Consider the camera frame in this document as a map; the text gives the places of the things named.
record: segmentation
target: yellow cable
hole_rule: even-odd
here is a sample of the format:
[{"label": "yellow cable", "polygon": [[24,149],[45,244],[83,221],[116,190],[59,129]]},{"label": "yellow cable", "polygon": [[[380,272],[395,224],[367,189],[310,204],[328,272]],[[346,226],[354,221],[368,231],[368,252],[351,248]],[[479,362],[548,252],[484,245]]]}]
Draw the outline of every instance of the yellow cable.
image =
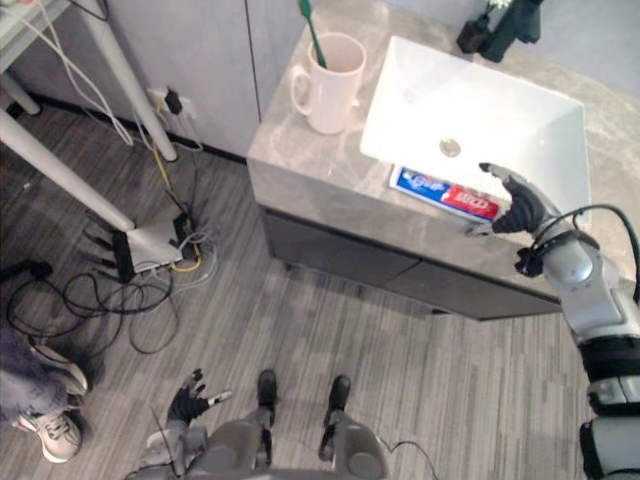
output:
[{"label": "yellow cable", "polygon": [[[162,115],[162,105],[164,103],[164,99],[162,97],[158,97],[158,101],[156,102],[156,113],[158,115]],[[177,196],[175,194],[175,192],[173,191],[173,186],[171,185],[171,180],[169,179],[169,175],[167,174],[166,169],[164,168],[164,164],[162,162],[162,159],[160,158],[160,154],[158,153],[158,149],[156,148],[155,143],[152,143],[151,146],[153,147],[153,157],[156,159],[156,164],[158,165],[158,169],[160,170],[160,173],[162,174],[162,178],[164,179],[164,183],[167,185],[167,190],[169,190],[169,194],[171,194],[174,199],[177,201]],[[187,219],[187,224],[189,225],[189,227],[193,227],[192,223],[191,223],[191,219]],[[198,244],[194,244],[193,245],[193,249],[196,252],[196,262],[189,266],[189,267],[178,267],[176,265],[175,262],[173,262],[171,264],[171,269],[174,272],[179,272],[179,273],[189,273],[189,272],[194,272],[196,271],[200,265],[202,265],[202,255],[200,254],[200,247],[198,247]]]},{"label": "yellow cable", "polygon": [[167,173],[167,171],[164,168],[164,165],[162,164],[162,159],[160,158],[160,154],[158,153],[156,144],[152,143],[151,147],[153,148],[153,158],[155,158],[156,160],[156,165],[158,165],[158,170],[160,170],[160,173],[162,174],[162,179],[164,180],[164,183],[167,186],[167,190],[169,190],[172,194],[175,195],[175,193],[173,192],[173,186],[171,185],[171,180],[169,179],[169,174]]},{"label": "yellow cable", "polygon": [[[190,218],[187,218],[187,225],[189,226],[189,228],[193,228],[193,223],[191,222]],[[173,262],[171,264],[171,269],[175,272],[179,272],[179,273],[189,273],[189,272],[194,272],[198,269],[198,267],[200,267],[200,265],[202,265],[202,255],[200,254],[200,247],[198,247],[197,243],[193,244],[193,249],[196,252],[196,263],[194,263],[193,265],[189,266],[189,267],[178,267],[176,265],[175,262]]]}]

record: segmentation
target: bathroom vanity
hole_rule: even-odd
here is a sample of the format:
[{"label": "bathroom vanity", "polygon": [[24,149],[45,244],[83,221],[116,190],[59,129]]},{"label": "bathroom vanity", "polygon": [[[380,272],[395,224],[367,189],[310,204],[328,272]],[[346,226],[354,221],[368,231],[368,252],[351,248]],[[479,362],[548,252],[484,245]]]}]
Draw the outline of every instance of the bathroom vanity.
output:
[{"label": "bathroom vanity", "polygon": [[[469,238],[470,222],[388,187],[391,163],[361,153],[387,46],[399,36],[563,93],[586,109],[592,203],[618,205],[640,225],[640,105],[630,95],[515,48],[501,64],[464,57],[459,28],[365,0],[325,2],[314,13],[323,32],[346,32],[368,54],[350,125],[339,135],[313,131],[289,98],[289,70],[304,64],[302,35],[266,112],[247,162],[277,258],[406,295],[477,319],[559,312],[543,277],[519,275],[516,252],[526,235]],[[624,230],[606,213],[586,228],[631,289],[633,259]]]}]

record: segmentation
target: wall outlet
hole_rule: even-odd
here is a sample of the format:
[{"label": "wall outlet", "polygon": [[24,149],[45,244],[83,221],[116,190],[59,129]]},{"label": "wall outlet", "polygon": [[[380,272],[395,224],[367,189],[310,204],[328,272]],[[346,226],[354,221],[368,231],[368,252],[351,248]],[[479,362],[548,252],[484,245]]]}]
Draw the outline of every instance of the wall outlet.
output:
[{"label": "wall outlet", "polygon": [[[151,102],[151,106],[154,108],[154,110],[156,108],[156,105],[158,105],[158,102],[161,102],[162,105],[160,107],[160,111],[163,113],[171,114],[171,112],[169,111],[169,107],[167,107],[167,104],[164,101],[164,97],[166,97],[166,95],[166,88],[147,88],[147,96],[149,97],[149,101]],[[185,115],[194,120],[198,118],[198,116],[196,115],[196,109],[191,99],[180,97],[180,103],[182,104],[181,115]]]}]

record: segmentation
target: shoelace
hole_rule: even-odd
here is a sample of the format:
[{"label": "shoelace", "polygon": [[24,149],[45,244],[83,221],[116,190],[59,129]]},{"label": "shoelace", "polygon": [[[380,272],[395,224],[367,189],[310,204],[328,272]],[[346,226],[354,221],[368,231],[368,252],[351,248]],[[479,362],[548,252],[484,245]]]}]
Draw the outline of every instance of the shoelace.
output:
[{"label": "shoelace", "polygon": [[44,425],[45,430],[52,440],[57,440],[61,435],[69,431],[69,424],[63,415],[58,415]]}]

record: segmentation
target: sink drain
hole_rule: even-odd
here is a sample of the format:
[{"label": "sink drain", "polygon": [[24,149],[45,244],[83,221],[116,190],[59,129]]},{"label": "sink drain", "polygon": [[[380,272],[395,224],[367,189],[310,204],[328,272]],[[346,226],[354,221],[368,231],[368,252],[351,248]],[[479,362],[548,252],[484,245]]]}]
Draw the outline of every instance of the sink drain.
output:
[{"label": "sink drain", "polygon": [[460,144],[453,138],[443,138],[440,140],[440,151],[447,157],[457,157],[460,155]]}]

